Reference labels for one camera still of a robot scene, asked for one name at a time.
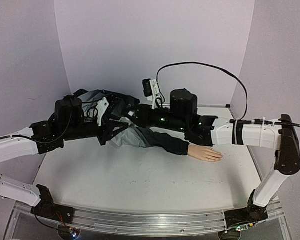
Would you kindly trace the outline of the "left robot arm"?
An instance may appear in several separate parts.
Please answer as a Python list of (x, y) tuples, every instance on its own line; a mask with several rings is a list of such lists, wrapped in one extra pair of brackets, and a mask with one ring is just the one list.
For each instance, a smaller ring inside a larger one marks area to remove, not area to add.
[(100, 145), (128, 128), (112, 111), (119, 98), (111, 94), (95, 102), (88, 111), (86, 102), (67, 95), (55, 103), (49, 120), (33, 123), (0, 137), (0, 163), (24, 156), (42, 155), (63, 148), (66, 141), (97, 138)]

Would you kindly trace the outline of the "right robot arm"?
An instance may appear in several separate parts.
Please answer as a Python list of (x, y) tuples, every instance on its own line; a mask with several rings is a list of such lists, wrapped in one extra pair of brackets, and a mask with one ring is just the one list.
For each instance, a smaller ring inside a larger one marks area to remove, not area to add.
[(279, 119), (240, 120), (199, 115), (198, 98), (186, 89), (173, 90), (169, 108), (138, 104), (123, 111), (141, 128), (156, 127), (184, 133), (185, 140), (205, 147), (236, 145), (272, 149), (272, 170), (252, 192), (247, 211), (265, 208), (285, 180), (300, 171), (299, 139), (290, 116)]

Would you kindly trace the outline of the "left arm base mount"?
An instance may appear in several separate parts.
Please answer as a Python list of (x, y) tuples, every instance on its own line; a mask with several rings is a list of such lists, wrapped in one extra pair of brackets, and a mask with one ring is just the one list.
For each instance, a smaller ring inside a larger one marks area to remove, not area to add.
[(39, 203), (31, 208), (31, 213), (37, 217), (49, 220), (60, 221), (64, 224), (73, 222), (75, 209), (70, 206), (57, 204), (50, 193), (50, 190), (43, 185), (37, 184), (39, 190)]

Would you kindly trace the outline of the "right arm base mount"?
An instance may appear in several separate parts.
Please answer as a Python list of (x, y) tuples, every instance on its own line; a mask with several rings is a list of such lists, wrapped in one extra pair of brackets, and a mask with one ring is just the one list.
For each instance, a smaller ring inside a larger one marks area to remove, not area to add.
[(250, 224), (256, 224), (260, 221), (268, 219), (267, 208), (254, 204), (253, 197), (255, 195), (255, 191), (255, 189), (252, 191), (246, 207), (227, 210), (224, 212), (224, 220), (227, 230), (232, 230), (237, 227), (247, 226)]

